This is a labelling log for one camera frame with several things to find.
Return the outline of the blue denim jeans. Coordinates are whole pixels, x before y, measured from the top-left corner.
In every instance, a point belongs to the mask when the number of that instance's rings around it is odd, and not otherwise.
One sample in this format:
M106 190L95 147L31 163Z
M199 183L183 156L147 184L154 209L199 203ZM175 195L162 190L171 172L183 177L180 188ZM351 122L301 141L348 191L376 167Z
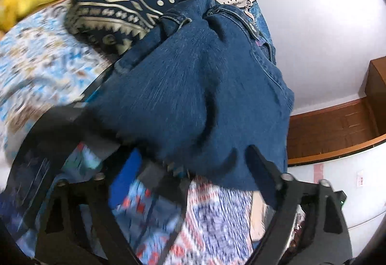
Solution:
M245 152L255 145L285 171L293 104L240 9L184 0L115 63L88 109L160 161L222 187L256 190Z

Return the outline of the white sliding wardrobe door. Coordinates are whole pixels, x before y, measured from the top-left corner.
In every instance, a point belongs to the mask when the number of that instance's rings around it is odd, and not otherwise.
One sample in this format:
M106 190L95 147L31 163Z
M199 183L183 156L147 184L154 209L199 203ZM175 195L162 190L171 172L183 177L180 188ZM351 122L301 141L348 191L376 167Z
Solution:
M341 159L288 169L297 180L331 182L347 199L342 212L351 240L353 256L365 248L385 217L385 144Z

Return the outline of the patchwork patterned bedspread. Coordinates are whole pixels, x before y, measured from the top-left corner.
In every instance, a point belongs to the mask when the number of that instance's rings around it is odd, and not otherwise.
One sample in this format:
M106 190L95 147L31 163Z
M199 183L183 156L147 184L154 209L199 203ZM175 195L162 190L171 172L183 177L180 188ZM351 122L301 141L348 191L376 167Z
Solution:
M32 223L5 221L5 189L16 155L40 117L56 106L88 105L122 55L106 54L65 28L72 0L29 16L1 39L1 224L13 244L35 260L41 217L55 181ZM256 1L235 6L257 31L258 45L276 51ZM132 150L109 188L109 207L142 264L244 264L253 252L251 208L256 190L216 185L156 159L147 145Z

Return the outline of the brown wooden wardrobe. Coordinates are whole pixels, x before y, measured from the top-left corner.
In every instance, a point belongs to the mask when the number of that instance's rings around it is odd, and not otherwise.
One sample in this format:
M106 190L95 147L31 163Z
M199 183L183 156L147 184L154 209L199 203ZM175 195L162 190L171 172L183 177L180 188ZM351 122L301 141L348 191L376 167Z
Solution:
M365 97L290 119L289 165L349 156L385 142L385 57L370 61Z

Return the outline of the navy patterned cloth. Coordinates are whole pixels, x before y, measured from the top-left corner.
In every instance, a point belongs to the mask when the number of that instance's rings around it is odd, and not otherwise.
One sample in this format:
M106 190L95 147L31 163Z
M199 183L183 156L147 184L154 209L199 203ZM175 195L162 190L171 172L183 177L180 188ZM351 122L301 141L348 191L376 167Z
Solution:
M183 0L72 0L65 28L106 54L122 55Z

